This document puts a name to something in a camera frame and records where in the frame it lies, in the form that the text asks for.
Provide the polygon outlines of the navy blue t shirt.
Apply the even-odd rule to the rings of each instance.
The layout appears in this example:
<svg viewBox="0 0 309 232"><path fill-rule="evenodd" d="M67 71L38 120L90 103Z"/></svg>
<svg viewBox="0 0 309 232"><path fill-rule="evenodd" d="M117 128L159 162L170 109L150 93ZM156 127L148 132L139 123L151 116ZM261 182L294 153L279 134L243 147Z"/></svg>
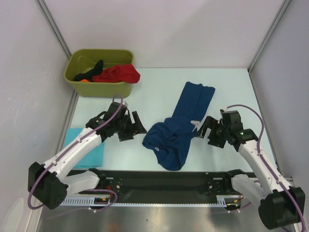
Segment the navy blue t shirt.
<svg viewBox="0 0 309 232"><path fill-rule="evenodd" d="M149 129L142 145L154 152L164 169L178 171L184 166L214 94L214 87L186 82L172 116Z"/></svg>

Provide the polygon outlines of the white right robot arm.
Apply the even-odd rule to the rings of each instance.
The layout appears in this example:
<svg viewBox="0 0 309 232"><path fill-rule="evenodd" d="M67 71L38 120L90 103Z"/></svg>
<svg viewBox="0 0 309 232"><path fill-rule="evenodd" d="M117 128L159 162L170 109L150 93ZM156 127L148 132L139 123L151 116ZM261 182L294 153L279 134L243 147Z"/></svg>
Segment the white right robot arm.
<svg viewBox="0 0 309 232"><path fill-rule="evenodd" d="M259 217L269 229L301 223L305 232L303 217L305 193L300 187L293 187L270 163L260 146L261 138L252 129L245 129L238 111L220 110L219 120L207 116L197 136L204 138L206 131L208 144L224 148L229 143L246 160L257 178L251 180L242 170L226 172L223 189L228 194L236 191L244 195L258 208Z"/></svg>

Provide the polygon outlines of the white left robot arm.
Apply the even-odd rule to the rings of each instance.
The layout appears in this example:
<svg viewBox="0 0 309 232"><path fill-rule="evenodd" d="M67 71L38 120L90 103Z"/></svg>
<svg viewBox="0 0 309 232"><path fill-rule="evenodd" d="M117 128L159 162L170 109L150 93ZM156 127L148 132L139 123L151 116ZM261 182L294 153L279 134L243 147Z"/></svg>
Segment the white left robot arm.
<svg viewBox="0 0 309 232"><path fill-rule="evenodd" d="M43 206L55 209L67 195L84 191L115 196L108 185L106 174L96 168L69 175L74 166L90 151L114 134L119 141L127 141L137 134L146 134L137 111L129 111L126 104L112 102L107 111L90 119L85 128L64 149L43 164L34 162L28 169L28 206L35 209L35 197Z"/></svg>

